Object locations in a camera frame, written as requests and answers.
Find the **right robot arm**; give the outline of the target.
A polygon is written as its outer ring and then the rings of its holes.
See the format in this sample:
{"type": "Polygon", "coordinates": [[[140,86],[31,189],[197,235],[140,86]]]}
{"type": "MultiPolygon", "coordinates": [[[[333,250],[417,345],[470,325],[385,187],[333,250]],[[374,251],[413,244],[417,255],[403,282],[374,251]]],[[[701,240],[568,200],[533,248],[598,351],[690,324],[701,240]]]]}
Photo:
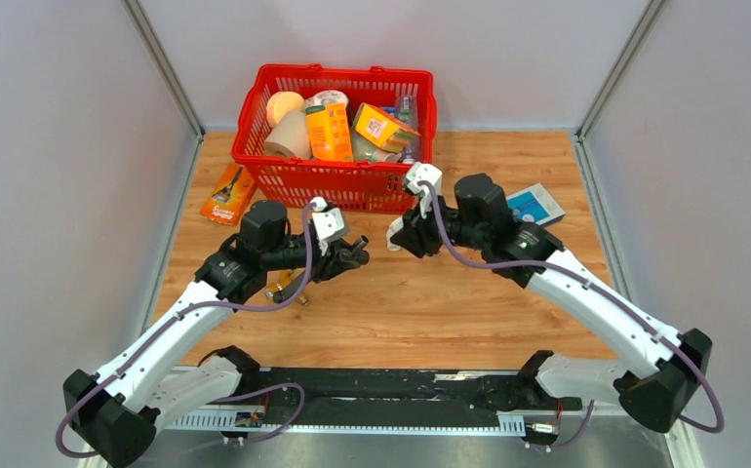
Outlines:
{"type": "Polygon", "coordinates": [[[415,165],[403,180],[414,208],[393,221],[387,244],[418,258],[442,248],[462,264],[486,269],[559,306],[606,343],[613,360],[572,359],[538,351],[518,382],[532,408],[579,398],[620,406],[642,426],[668,432],[682,421],[718,433],[725,420],[706,378],[712,339],[680,331],[643,311],[585,267],[545,227],[518,217],[486,174],[465,176],[455,207],[441,194],[441,173],[415,165]]]}

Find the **white plastic pipe fitting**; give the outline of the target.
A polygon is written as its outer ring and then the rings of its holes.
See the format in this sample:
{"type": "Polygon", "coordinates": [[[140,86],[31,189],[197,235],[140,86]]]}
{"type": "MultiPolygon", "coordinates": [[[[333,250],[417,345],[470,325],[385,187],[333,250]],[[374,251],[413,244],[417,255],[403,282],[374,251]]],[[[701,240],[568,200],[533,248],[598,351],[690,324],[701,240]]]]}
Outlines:
{"type": "Polygon", "coordinates": [[[397,217],[394,219],[388,226],[388,229],[386,231],[386,247],[392,251],[392,252],[398,252],[402,250],[402,247],[395,244],[392,240],[393,236],[399,233],[404,227],[403,219],[401,217],[397,217]]]}

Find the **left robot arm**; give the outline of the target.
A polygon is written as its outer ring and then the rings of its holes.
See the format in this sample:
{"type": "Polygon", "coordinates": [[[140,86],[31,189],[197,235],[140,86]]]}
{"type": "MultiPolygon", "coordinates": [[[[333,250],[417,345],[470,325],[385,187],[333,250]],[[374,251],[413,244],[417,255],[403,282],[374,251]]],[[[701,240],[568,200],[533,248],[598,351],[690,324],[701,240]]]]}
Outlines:
{"type": "Polygon", "coordinates": [[[311,282],[332,279],[369,260],[369,240],[349,243],[340,208],[315,197],[301,211],[303,231],[291,231],[287,208],[276,201],[252,204],[239,230],[207,257],[172,308],[117,357],[94,373],[76,370],[62,385],[66,414],[55,433],[58,451],[70,458],[100,456],[128,467],[156,436],[208,403],[253,401],[260,389],[257,363],[236,348],[217,351],[196,370],[170,372],[203,337],[238,311],[255,311],[248,299],[264,289],[271,271],[300,269],[295,291],[267,306],[293,303],[311,282]],[[66,447],[71,428],[90,450],[66,447]]]}

